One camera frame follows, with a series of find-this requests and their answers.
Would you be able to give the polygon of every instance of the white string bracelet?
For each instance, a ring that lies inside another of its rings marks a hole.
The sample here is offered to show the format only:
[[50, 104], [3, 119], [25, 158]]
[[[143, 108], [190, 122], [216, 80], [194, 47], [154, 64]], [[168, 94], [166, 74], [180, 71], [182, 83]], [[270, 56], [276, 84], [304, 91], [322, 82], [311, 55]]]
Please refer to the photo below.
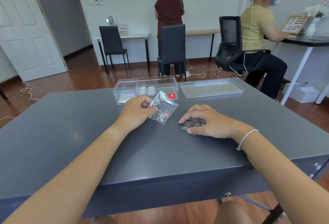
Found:
[[241, 145], [242, 145], [243, 141], [245, 140], [245, 138], [246, 138], [250, 133], [252, 133], [252, 132], [255, 131], [255, 130], [256, 130], [256, 129], [253, 129], [253, 130], [249, 131], [249, 132], [244, 136], [244, 138], [242, 139], [241, 143], [240, 143], [239, 146], [236, 148], [237, 150], [242, 150], [242, 149], [241, 149]]

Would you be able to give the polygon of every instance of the red logo sticker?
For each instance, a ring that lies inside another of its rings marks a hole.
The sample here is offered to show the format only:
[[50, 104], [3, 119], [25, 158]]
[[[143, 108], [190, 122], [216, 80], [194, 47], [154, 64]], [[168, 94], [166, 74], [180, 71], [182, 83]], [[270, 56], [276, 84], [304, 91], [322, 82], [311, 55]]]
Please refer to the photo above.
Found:
[[175, 93], [170, 93], [170, 94], [168, 94], [168, 97], [170, 99], [175, 99], [176, 98], [176, 95], [175, 95]]

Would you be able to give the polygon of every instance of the black pants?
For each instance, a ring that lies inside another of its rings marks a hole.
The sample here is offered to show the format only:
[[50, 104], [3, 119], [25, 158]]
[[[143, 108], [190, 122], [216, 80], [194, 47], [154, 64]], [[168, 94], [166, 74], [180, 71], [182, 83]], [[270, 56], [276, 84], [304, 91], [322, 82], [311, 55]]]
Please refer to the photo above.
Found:
[[[256, 52], [245, 55], [246, 65], [256, 65], [262, 58], [264, 52]], [[243, 55], [241, 55], [236, 63], [243, 64]], [[287, 70], [287, 64], [274, 55], [269, 55], [266, 60], [261, 64], [263, 70], [250, 72], [245, 80], [249, 85], [256, 87], [264, 73], [267, 73], [260, 91], [270, 98], [276, 99], [280, 89], [281, 81]]]
[[[160, 39], [158, 39], [158, 55], [159, 55], [159, 57], [161, 57], [161, 40]], [[175, 73], [177, 75], [184, 74], [184, 63], [175, 63], [174, 66], [175, 66]], [[162, 75], [169, 76], [169, 74], [170, 74], [170, 65], [169, 64], [163, 65], [163, 74]]]

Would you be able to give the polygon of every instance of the black chair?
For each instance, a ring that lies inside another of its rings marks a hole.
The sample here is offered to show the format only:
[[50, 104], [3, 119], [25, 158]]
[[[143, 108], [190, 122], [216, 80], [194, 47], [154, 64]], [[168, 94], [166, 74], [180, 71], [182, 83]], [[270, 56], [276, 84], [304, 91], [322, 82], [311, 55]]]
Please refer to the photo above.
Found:
[[4, 100], [8, 100], [6, 94], [1, 90], [1, 88], [0, 88], [0, 95], [2, 96], [2, 98], [3, 98]]
[[163, 74], [163, 65], [184, 63], [184, 76], [186, 81], [186, 47], [185, 25], [161, 27], [161, 55], [158, 57], [158, 74]]
[[101, 32], [102, 42], [103, 42], [103, 48], [104, 48], [104, 54], [106, 58], [106, 65], [107, 69], [109, 71], [109, 63], [107, 60], [107, 56], [109, 56], [109, 60], [111, 62], [111, 67], [113, 67], [112, 58], [111, 55], [114, 54], [122, 54], [123, 62], [124, 62], [124, 68], [126, 69], [127, 73], [127, 67], [126, 67], [126, 60], [124, 58], [124, 55], [127, 55], [127, 61], [128, 61], [128, 67], [129, 65], [129, 59], [128, 59], [128, 51], [127, 49], [123, 49], [122, 42], [118, 30], [118, 26], [100, 26], [99, 31]]
[[[217, 67], [223, 68], [226, 72], [243, 71], [253, 72], [263, 70], [261, 67], [264, 60], [271, 54], [271, 50], [258, 49], [242, 51], [241, 19], [240, 16], [222, 16], [220, 17], [220, 34], [222, 42], [216, 55]], [[264, 52], [263, 57], [255, 65], [243, 65], [234, 63], [242, 54], [247, 52]]]

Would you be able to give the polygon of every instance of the woman in yellow shirt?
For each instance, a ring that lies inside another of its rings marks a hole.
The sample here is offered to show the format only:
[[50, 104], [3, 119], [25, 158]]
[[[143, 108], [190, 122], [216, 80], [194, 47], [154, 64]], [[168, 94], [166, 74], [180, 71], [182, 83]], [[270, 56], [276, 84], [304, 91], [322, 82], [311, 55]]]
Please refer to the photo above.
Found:
[[[270, 5], [277, 5], [280, 0], [251, 1], [253, 1], [252, 6], [241, 14], [243, 50], [261, 49], [264, 35], [273, 42], [279, 42], [289, 37], [287, 33], [278, 30], [274, 23], [274, 16], [268, 9]], [[245, 57], [242, 55], [235, 62], [256, 65], [263, 54], [263, 52], [247, 53]], [[287, 70], [287, 64], [278, 57], [269, 55], [261, 67], [263, 70], [249, 73], [245, 81], [249, 85], [256, 87], [264, 73], [267, 73], [260, 91], [276, 99], [281, 81]]]

